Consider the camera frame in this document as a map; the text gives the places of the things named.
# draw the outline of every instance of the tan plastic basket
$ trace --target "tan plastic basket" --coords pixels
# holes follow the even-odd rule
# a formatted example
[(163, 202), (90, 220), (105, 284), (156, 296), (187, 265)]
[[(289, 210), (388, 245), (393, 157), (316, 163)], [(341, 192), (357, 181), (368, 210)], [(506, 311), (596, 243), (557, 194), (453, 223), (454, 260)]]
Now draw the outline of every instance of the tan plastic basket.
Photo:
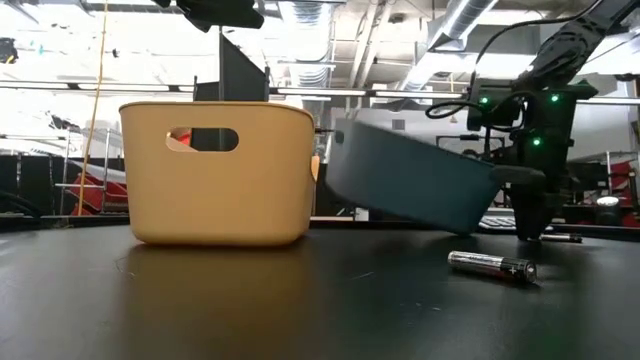
[[(131, 228), (156, 244), (280, 245), (309, 228), (311, 115), (283, 105), (147, 102), (120, 108)], [(174, 128), (229, 128), (229, 152), (170, 149)]]

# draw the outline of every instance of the table surface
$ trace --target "table surface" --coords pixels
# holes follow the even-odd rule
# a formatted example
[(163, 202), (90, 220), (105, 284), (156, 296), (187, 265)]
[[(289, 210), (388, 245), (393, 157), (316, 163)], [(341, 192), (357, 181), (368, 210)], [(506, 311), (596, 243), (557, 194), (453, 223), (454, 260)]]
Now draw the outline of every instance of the table surface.
[[(539, 286), (447, 254), (534, 260)], [(272, 250), (128, 227), (0, 234), (0, 359), (639, 359), (640, 244), (312, 230)]]

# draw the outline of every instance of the basket handle hole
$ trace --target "basket handle hole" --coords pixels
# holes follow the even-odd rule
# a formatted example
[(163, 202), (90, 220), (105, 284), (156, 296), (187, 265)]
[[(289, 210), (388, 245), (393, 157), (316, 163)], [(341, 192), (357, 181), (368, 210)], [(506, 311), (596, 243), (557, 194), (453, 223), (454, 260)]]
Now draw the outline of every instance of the basket handle hole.
[(167, 133), (167, 147), (178, 152), (230, 152), (238, 147), (238, 133), (229, 128), (174, 128)]

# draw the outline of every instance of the battery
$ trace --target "battery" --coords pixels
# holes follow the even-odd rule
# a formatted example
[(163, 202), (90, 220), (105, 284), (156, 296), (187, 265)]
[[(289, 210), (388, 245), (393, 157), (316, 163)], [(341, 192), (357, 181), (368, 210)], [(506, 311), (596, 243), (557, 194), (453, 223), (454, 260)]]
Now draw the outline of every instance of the battery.
[(577, 234), (542, 234), (540, 241), (581, 243), (582, 236)]
[(455, 270), (482, 273), (520, 283), (534, 283), (537, 275), (533, 262), (501, 256), (452, 251), (449, 253), (449, 264)]

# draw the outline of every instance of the yellow cable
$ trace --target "yellow cable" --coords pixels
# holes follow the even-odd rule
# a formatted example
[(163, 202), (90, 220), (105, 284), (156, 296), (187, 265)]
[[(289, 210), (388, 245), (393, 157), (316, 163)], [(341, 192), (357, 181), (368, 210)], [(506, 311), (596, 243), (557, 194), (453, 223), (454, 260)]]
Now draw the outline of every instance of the yellow cable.
[(107, 14), (109, 13), (109, 1), (104, 2), (104, 21), (102, 23), (102, 39), (100, 40), (100, 69), (98, 70), (98, 86), (96, 87), (96, 97), (93, 102), (93, 115), (91, 115), (91, 125), (89, 127), (89, 137), (87, 146), (84, 149), (84, 160), (82, 161), (82, 175), (80, 175), (80, 196), (78, 197), (78, 215), (83, 215), (84, 210), (84, 183), (87, 176), (87, 162), (89, 160), (89, 150), (91, 149), (91, 139), (93, 138), (93, 128), (96, 124), (96, 114), (98, 112), (98, 99), (100, 98), (100, 87), (102, 86), (102, 60), (104, 59), (104, 41), (107, 37)]

